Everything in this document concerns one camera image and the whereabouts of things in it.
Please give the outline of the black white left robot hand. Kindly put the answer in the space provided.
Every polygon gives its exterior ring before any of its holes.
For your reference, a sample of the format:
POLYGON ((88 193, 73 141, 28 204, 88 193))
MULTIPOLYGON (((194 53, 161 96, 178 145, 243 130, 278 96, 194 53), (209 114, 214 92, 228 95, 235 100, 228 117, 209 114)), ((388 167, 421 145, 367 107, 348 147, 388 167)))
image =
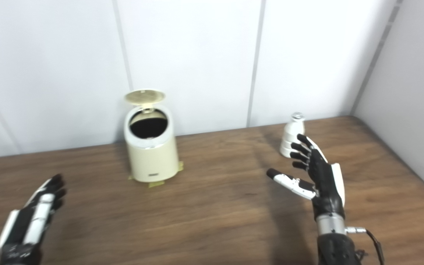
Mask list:
POLYGON ((0 234, 0 265, 40 265, 42 243, 53 216, 63 205, 62 174, 45 181, 21 209, 10 212, 0 234))

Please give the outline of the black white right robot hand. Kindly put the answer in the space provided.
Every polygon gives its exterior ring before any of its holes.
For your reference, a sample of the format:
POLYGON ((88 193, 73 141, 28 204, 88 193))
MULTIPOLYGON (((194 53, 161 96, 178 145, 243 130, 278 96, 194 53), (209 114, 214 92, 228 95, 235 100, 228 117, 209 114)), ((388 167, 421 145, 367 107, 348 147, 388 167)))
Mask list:
POLYGON ((343 175, 339 164, 330 164, 310 137, 298 134, 297 139, 298 143, 291 143, 294 149, 290 152, 294 159, 292 166, 304 170, 312 182, 288 176, 274 168, 268 169, 266 175, 294 194, 311 200, 314 218, 326 214, 346 218, 343 175))

